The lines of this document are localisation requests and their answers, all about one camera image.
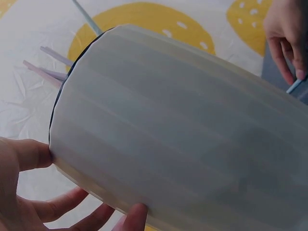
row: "plastic straw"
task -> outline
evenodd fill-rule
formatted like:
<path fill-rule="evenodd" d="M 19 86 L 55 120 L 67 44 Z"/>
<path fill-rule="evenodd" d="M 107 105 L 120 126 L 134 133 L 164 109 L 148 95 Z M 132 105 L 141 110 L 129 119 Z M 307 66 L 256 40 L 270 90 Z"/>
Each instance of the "plastic straw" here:
<path fill-rule="evenodd" d="M 54 86 L 56 86 L 57 88 L 61 87 L 61 82 L 55 78 L 53 78 L 52 76 L 46 74 L 44 71 L 42 71 L 41 69 L 39 69 L 38 67 L 32 65 L 31 63 L 27 62 L 26 60 L 23 61 L 23 64 L 28 67 L 29 70 L 37 73 L 38 75 L 40 75 L 41 77 L 43 77 L 45 80 L 47 80 L 48 82 L 50 82 L 51 84 L 53 84 Z"/>
<path fill-rule="evenodd" d="M 56 78 L 59 81 L 64 81 L 66 79 L 66 74 L 65 73 L 60 73 L 60 72 L 56 72 L 56 71 L 50 71 L 47 70 L 45 68 L 40 68 L 43 72 L 45 72 L 46 74 Z"/>
<path fill-rule="evenodd" d="M 67 66 L 73 66 L 74 62 L 63 57 L 59 53 L 55 52 L 54 50 L 50 49 L 49 47 L 40 47 L 40 49 L 45 52 L 46 54 L 50 55 L 51 57 L 55 58 L 56 60 L 60 61 L 61 63 L 64 63 Z"/>
<path fill-rule="evenodd" d="M 97 24 L 92 20 L 92 18 L 88 15 L 88 13 L 85 11 L 85 9 L 83 9 L 82 6 L 76 0 L 73 0 L 73 3 L 76 5 L 78 10 L 82 13 L 82 15 L 85 17 L 87 23 L 92 28 L 92 30 L 95 32 L 95 34 L 97 36 L 101 35 L 103 32 L 97 26 Z"/>

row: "yellow circle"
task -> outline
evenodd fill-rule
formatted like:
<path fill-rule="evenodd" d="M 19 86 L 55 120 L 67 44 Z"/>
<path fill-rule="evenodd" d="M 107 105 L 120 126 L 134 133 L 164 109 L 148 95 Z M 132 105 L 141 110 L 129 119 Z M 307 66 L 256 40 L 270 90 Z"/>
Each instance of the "yellow circle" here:
<path fill-rule="evenodd" d="M 4 16 L 4 13 L 6 13 L 16 1 L 17 0 L 0 0 L 0 18 Z"/>
<path fill-rule="evenodd" d="M 238 36 L 255 52 L 265 54 L 263 20 L 272 0 L 236 0 L 227 11 L 227 19 Z"/>
<path fill-rule="evenodd" d="M 102 12 L 93 20 L 102 31 L 117 25 L 133 24 L 215 54 L 211 36 L 195 20 L 163 5 L 148 2 L 125 4 Z M 76 60 L 95 38 L 94 32 L 84 24 L 73 39 L 68 59 Z"/>

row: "pink straw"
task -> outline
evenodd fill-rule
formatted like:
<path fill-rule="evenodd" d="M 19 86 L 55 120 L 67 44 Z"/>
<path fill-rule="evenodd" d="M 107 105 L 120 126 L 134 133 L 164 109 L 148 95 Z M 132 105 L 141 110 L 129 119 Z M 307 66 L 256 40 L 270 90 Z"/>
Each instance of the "pink straw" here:
<path fill-rule="evenodd" d="M 31 63 L 27 62 L 26 60 L 23 61 L 23 64 L 26 67 L 28 67 L 29 70 L 34 71 L 35 73 L 37 73 L 38 75 L 43 77 L 45 80 L 47 80 L 48 82 L 50 82 L 51 84 L 53 84 L 57 88 L 61 87 L 62 83 L 59 80 L 57 80 L 57 79 L 53 78 L 52 76 L 46 74 L 44 71 L 42 71 L 38 67 L 32 65 Z"/>

